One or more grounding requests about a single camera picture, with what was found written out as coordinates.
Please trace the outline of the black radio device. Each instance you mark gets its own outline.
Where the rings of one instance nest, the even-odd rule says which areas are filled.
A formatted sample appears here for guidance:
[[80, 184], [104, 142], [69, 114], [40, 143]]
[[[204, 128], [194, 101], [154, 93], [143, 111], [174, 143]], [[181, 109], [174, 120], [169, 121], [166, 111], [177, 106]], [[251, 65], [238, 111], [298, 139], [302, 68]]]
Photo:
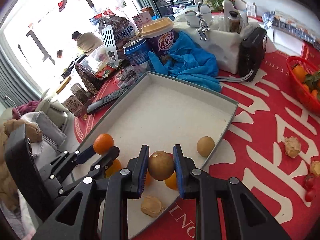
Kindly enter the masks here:
[[240, 43], [238, 72], [240, 77], [246, 78], [246, 82], [251, 82], [260, 68], [266, 53], [266, 42], [266, 30], [255, 27]]

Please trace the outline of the grey white tray box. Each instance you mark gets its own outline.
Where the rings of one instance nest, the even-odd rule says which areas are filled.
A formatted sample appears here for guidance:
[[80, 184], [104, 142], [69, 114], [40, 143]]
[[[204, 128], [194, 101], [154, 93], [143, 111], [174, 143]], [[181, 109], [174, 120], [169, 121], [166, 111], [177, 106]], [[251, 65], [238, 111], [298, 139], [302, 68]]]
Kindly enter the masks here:
[[139, 155], [143, 145], [148, 145], [150, 152], [170, 153], [178, 144], [197, 168], [207, 168], [209, 158], [198, 154], [197, 142], [209, 136], [219, 144], [237, 106], [237, 101], [213, 90], [146, 73], [101, 117], [79, 150], [87, 149], [98, 135], [107, 133], [120, 150], [118, 158], [123, 166]]

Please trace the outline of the black remote control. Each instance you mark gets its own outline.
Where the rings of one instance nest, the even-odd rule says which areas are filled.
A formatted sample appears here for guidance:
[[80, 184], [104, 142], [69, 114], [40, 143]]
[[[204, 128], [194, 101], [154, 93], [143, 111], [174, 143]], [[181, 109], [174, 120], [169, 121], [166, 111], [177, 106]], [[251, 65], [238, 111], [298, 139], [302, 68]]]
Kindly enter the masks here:
[[116, 102], [121, 96], [123, 96], [131, 87], [124, 87], [124, 88], [120, 88], [118, 90], [115, 90], [114, 92], [102, 97], [101, 99], [99, 99], [96, 102], [91, 103], [88, 107], [87, 107], [87, 114], [88, 115], [92, 115], [95, 112], [97, 112], [98, 110], [106, 107], [107, 105], [110, 105], [114, 102]]

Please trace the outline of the small orange kumquat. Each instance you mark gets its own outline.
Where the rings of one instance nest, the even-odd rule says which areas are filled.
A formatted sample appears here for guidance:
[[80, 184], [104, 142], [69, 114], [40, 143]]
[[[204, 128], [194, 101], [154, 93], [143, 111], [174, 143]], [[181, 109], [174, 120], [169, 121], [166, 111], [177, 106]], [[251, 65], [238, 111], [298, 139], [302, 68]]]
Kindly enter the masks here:
[[177, 191], [178, 186], [177, 186], [177, 176], [176, 172], [174, 172], [168, 179], [166, 179], [165, 184], [168, 188]]
[[105, 177], [110, 178], [113, 174], [122, 169], [121, 162], [118, 159], [113, 161], [113, 164], [105, 171]]

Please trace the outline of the white foam box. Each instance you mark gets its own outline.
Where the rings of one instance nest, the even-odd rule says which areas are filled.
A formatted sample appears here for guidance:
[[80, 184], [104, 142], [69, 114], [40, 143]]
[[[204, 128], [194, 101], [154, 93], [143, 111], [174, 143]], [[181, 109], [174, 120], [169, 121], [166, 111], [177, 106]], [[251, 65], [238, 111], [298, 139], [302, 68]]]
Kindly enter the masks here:
[[[198, 29], [200, 19], [196, 12], [200, 11], [203, 20], [209, 25], [205, 37], [201, 38]], [[246, 14], [240, 15], [240, 33], [227, 31], [227, 20], [223, 13], [212, 15], [211, 7], [199, 2], [191, 5], [175, 15], [174, 29], [187, 33], [191, 39], [204, 50], [215, 55], [219, 69], [232, 74], [238, 72], [240, 43], [259, 24], [256, 20], [249, 20]]]

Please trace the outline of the white slotted spatula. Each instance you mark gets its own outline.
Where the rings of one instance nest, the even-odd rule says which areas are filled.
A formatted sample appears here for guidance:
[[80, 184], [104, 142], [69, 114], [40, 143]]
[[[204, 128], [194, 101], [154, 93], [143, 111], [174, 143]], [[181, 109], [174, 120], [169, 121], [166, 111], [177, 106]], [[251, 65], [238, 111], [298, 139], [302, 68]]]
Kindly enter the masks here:
[[112, 68], [119, 67], [119, 57], [114, 39], [112, 25], [108, 25], [102, 30], [103, 41], [105, 44], [105, 50], [108, 55], [108, 64]]

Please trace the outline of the large orange mandarin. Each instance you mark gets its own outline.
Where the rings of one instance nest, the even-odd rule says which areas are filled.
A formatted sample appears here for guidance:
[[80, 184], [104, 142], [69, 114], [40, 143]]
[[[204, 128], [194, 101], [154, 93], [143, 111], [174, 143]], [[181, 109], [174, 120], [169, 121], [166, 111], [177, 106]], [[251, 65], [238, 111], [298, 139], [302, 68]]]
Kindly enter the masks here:
[[93, 143], [93, 150], [99, 154], [104, 155], [108, 150], [114, 146], [114, 139], [107, 133], [100, 134]]

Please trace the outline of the red plastic fruit basket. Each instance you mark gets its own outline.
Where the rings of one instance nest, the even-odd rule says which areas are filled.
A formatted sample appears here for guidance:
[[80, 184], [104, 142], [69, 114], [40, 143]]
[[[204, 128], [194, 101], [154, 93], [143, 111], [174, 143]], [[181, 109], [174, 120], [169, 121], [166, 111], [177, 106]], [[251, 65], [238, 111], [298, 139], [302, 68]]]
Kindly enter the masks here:
[[306, 59], [297, 56], [289, 56], [286, 65], [297, 100], [319, 116], [319, 69]]

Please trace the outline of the brown longan fruit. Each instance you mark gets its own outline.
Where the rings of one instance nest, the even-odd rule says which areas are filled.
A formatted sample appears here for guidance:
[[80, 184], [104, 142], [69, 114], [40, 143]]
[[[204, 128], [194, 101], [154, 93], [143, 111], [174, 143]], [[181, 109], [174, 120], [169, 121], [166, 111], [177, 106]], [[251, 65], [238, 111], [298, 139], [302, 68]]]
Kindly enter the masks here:
[[214, 147], [215, 147], [215, 142], [213, 138], [209, 136], [200, 138], [196, 146], [199, 155], [203, 157], [208, 157], [211, 154]]
[[163, 181], [175, 171], [174, 160], [164, 151], [156, 151], [149, 157], [148, 171], [153, 179]]

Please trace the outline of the blue rubber gloves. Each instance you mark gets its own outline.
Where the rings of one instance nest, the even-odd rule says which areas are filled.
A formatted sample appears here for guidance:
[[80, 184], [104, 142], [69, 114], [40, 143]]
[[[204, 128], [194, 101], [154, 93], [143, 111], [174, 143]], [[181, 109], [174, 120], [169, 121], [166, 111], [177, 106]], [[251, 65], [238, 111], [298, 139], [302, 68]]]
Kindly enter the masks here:
[[217, 80], [219, 68], [216, 57], [195, 43], [183, 31], [178, 32], [178, 38], [169, 49], [169, 59], [162, 63], [158, 56], [149, 52], [149, 59], [158, 74], [175, 77], [193, 84], [221, 92]]

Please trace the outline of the bag of nuts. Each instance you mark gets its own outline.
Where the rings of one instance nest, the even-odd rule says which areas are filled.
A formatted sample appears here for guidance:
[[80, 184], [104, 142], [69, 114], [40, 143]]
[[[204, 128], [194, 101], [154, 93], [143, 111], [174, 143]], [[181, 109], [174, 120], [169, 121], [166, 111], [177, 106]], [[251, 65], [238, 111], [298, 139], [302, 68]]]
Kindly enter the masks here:
[[99, 80], [91, 67], [84, 66], [80, 63], [74, 62], [75, 69], [79, 74], [82, 83], [85, 85], [86, 89], [93, 95], [96, 96], [102, 86], [101, 80]]

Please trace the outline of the purple milk tea cup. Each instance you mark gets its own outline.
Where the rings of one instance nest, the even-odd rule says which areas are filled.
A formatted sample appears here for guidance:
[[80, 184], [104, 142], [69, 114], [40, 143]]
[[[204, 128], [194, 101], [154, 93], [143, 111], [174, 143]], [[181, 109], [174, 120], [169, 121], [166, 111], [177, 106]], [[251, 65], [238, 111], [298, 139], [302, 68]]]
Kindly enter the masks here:
[[161, 61], [167, 61], [169, 50], [176, 41], [174, 22], [168, 17], [158, 18], [144, 24], [140, 33]]

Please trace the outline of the blue drink can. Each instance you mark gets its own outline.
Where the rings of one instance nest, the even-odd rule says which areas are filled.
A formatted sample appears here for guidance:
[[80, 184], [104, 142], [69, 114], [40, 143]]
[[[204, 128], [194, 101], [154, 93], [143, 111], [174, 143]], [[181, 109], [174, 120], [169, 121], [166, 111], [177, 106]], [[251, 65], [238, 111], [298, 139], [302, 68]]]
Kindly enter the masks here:
[[151, 70], [151, 61], [149, 59], [151, 49], [144, 37], [134, 38], [127, 42], [123, 48], [125, 56], [139, 77]]

